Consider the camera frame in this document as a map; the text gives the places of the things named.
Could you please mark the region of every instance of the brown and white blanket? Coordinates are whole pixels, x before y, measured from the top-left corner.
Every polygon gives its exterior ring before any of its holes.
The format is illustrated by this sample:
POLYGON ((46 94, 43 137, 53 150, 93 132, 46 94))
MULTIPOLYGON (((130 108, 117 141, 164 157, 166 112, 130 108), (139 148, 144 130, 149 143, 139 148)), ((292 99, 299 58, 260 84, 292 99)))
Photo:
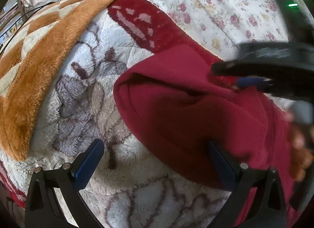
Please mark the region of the brown and white blanket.
POLYGON ((59 168, 100 138, 105 154, 80 193, 105 227, 206 227, 229 193, 156 159, 125 126, 112 94, 127 68, 189 37, 150 2, 114 0, 105 8, 111 1, 54 3, 5 49, 0 180, 24 206, 35 167, 59 168))

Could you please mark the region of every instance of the wire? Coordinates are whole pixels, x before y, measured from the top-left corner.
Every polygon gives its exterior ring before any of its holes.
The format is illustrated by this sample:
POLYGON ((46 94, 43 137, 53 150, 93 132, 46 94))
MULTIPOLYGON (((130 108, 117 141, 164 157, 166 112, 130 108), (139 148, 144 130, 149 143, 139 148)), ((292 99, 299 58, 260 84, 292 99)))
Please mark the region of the wire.
MULTIPOLYGON (((53 4, 53 3, 54 3, 54 2, 49 2, 49 3, 47 3, 47 4, 43 5, 43 6, 39 6, 39 7, 37 7, 37 8, 34 8, 34 9, 32 9, 32 10, 26 12, 24 15, 22 15, 21 18, 22 18, 23 16, 27 15, 28 13, 30 13, 30 12, 36 10, 36 9, 38 9, 38 10, 36 11, 36 12, 38 12, 39 10, 41 10, 42 8, 44 8, 45 6, 51 5, 51 4, 53 4)), ((7 42, 7 44, 5 45, 5 47, 4 47, 4 48, 2 49, 2 51, 0 52, 0 58, 2 57, 2 54, 3 54, 4 50, 6 49, 6 47, 8 46, 8 44, 11 42, 11 40, 15 37, 15 35, 16 35, 18 32, 19 32, 19 31, 17 30, 17 31, 13 34, 13 36, 8 40, 8 42, 7 42)))

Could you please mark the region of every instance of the black handle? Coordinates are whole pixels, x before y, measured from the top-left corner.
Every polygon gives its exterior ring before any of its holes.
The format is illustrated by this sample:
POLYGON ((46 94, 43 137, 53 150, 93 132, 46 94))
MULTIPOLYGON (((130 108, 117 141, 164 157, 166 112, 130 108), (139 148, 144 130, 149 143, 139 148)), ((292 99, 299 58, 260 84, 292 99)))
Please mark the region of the black handle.
MULTIPOLYGON (((305 138, 306 148, 313 153, 314 144, 309 132, 309 126, 314 123, 313 104, 307 101, 297 101, 291 106, 295 123, 300 125, 305 138)), ((306 170, 306 175, 301 183, 296 183, 294 194, 290 200, 292 208, 303 211, 314 195, 314 164, 306 170)))

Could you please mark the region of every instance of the metal screw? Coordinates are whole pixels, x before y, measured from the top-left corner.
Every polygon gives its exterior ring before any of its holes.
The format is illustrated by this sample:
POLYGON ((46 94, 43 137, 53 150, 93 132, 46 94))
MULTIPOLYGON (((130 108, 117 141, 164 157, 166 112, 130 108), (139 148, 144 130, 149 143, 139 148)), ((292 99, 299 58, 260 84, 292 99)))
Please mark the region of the metal screw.
POLYGON ((35 173, 38 173, 38 172, 40 172, 41 171, 41 167, 36 167, 35 169, 34 169, 34 172, 35 173))
POLYGON ((242 162, 242 163, 240 164, 240 167, 241 167, 242 169, 246 170, 249 166, 248 166, 245 162, 242 162))
POLYGON ((276 171, 277 171, 277 169, 276 169, 274 166, 270 166, 269 169, 270 169, 270 171, 272 171, 272 172, 276 172, 276 171))
POLYGON ((71 167, 71 163, 68 163, 68 162, 66 162, 65 164, 62 165, 62 168, 63 168, 64 170, 67 170, 67 169, 69 169, 70 167, 71 167))

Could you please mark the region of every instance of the maroon garment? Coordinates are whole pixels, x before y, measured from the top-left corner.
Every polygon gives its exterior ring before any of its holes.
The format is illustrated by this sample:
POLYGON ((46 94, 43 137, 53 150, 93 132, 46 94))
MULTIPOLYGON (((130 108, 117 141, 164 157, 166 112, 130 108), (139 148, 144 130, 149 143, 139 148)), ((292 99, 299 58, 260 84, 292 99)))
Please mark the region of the maroon garment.
MULTIPOLYGON (((208 53, 209 59, 217 59, 208 53)), ((187 45, 160 52, 128 69, 114 86, 117 108, 130 131, 158 159, 185 178, 219 187, 205 151, 216 139, 252 168, 277 167, 288 202, 288 124, 282 111, 255 88, 235 92, 209 81, 208 63, 187 45)), ((251 192, 237 224, 252 204, 251 192)), ((299 217, 288 207, 289 227, 299 217)))

